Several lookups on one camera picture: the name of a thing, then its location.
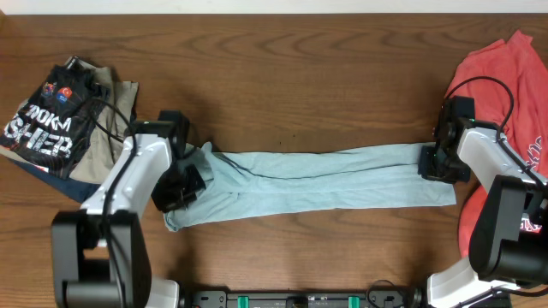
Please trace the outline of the light blue t-shirt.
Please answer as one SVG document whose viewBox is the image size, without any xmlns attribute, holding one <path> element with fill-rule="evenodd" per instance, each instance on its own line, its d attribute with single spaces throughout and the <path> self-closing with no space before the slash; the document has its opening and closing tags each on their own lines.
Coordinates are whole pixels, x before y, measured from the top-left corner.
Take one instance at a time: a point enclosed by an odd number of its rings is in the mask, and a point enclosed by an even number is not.
<svg viewBox="0 0 548 308">
<path fill-rule="evenodd" d="M 418 174 L 422 144 L 328 153 L 221 152 L 194 148 L 205 189 L 164 214 L 172 232 L 210 222 L 333 209 L 437 207 L 456 203 L 451 184 Z"/>
</svg>

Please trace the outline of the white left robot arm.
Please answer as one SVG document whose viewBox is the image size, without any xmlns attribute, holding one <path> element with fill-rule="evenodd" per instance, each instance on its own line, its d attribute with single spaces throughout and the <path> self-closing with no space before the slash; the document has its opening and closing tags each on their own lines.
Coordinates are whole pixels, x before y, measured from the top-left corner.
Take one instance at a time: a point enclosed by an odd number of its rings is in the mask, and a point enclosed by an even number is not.
<svg viewBox="0 0 548 308">
<path fill-rule="evenodd" d="M 140 219 L 162 176 L 186 153 L 183 137 L 138 133 L 99 189 L 51 223 L 59 307 L 188 307 L 179 282 L 157 278 Z"/>
</svg>

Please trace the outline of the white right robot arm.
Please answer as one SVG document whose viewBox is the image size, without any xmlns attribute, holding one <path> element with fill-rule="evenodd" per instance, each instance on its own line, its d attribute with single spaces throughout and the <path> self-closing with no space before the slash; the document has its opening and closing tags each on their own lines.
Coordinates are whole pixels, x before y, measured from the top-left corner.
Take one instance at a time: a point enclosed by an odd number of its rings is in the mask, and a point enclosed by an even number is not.
<svg viewBox="0 0 548 308">
<path fill-rule="evenodd" d="M 547 180 L 530 169 L 494 125 L 465 121 L 437 127 L 420 157 L 420 175 L 456 183 L 475 174 L 487 198 L 468 254 L 426 282 L 426 307 L 471 307 L 502 294 L 547 293 Z M 543 228 L 521 230 L 521 221 Z"/>
</svg>

